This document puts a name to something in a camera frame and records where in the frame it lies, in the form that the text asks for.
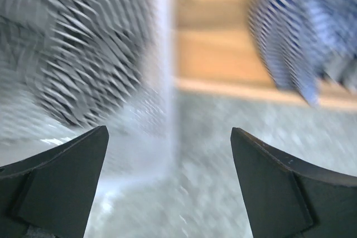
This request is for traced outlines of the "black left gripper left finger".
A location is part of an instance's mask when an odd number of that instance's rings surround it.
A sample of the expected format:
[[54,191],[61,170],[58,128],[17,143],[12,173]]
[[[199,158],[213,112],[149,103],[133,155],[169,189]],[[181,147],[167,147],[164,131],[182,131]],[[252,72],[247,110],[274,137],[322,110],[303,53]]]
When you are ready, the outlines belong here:
[[83,237],[107,151],[98,126],[62,145],[1,167],[1,237],[38,227]]

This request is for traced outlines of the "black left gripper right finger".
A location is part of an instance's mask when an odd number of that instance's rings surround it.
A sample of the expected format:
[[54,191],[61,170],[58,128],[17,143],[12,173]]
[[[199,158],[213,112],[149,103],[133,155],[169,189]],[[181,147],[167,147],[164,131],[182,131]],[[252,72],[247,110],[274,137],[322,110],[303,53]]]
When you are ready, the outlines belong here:
[[356,237],[356,177],[301,160],[241,128],[230,136],[253,237]]

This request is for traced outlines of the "dark striped tank top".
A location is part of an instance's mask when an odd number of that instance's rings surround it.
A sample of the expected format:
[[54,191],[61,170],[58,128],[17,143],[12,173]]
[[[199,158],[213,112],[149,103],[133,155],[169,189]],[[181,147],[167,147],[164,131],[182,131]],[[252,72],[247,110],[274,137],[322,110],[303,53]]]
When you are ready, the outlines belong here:
[[152,0],[1,0],[1,64],[54,119],[92,127],[141,85]]

